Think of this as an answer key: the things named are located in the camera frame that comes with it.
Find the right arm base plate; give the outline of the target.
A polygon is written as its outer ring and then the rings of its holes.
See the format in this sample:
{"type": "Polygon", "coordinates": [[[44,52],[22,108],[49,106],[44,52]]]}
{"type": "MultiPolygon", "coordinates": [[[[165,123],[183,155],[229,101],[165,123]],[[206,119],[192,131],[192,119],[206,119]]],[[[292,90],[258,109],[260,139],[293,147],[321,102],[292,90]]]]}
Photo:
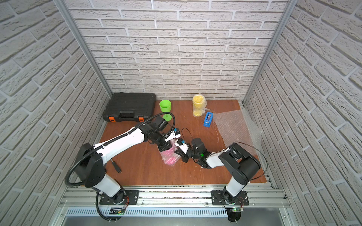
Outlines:
{"type": "Polygon", "coordinates": [[[236,196],[230,195],[226,190],[211,191],[212,205],[214,206],[248,206],[249,199],[246,191],[240,191],[236,196]]]}

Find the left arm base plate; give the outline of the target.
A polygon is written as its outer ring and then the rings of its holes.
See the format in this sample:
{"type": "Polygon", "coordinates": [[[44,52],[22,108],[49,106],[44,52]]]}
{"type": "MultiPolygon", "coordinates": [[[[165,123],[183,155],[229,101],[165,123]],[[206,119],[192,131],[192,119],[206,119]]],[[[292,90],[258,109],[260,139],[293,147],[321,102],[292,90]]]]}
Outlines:
{"type": "Polygon", "coordinates": [[[140,191],[139,190],[121,190],[113,197],[108,197],[107,195],[101,195],[100,204],[101,205],[136,205],[138,201],[140,191]]]}

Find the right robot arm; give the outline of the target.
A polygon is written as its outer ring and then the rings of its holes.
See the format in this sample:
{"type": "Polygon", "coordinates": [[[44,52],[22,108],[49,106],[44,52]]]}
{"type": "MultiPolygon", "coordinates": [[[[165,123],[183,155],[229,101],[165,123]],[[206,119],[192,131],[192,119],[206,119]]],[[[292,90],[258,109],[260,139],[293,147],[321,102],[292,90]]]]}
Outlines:
{"type": "Polygon", "coordinates": [[[185,163],[191,158],[196,164],[205,169],[224,166],[228,170],[232,176],[224,188],[224,196],[228,199],[237,197],[261,169],[260,162],[235,142],[226,149],[213,153],[207,151],[201,141],[190,145],[182,140],[176,141],[175,145],[175,153],[185,163]]]}

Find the green plastic wine glass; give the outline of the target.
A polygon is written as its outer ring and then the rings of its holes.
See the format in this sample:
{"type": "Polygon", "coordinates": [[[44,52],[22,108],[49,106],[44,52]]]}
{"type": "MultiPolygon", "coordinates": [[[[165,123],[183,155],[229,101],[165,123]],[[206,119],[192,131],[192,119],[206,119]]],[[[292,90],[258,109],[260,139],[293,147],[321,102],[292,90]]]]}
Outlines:
{"type": "MultiPolygon", "coordinates": [[[[160,106],[160,110],[162,113],[171,112],[172,104],[171,104],[170,100],[165,99],[165,100],[160,101],[159,106],[160,106]]],[[[164,114],[163,119],[166,121],[170,121],[172,119],[172,116],[170,114],[164,114]]]]}

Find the pink plastic wine glass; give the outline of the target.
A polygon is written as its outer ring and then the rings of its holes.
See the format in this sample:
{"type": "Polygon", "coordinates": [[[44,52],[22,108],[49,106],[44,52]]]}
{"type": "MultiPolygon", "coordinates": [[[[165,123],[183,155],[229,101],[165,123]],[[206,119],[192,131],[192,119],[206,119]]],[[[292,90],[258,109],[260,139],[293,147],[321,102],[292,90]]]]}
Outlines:
{"type": "Polygon", "coordinates": [[[164,161],[165,164],[170,165],[170,166],[174,166],[177,161],[180,159],[180,156],[177,155],[175,153],[176,148],[173,147],[167,151],[163,151],[162,154],[162,159],[164,161]]]}

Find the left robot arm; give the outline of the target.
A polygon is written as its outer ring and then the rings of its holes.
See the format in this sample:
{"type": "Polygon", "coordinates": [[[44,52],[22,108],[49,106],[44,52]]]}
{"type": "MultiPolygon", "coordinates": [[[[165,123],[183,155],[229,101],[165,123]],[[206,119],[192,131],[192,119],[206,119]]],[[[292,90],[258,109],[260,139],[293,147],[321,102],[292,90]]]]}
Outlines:
{"type": "Polygon", "coordinates": [[[120,203],[123,200],[124,189],[105,169],[105,165],[116,155],[132,146],[150,141],[163,152],[172,147],[172,139],[179,138],[180,133],[172,128],[168,133],[162,133],[164,126],[155,123],[141,123],[127,132],[96,145],[83,144],[78,152],[74,165],[65,176],[67,186],[92,188],[103,196],[120,203]]]}

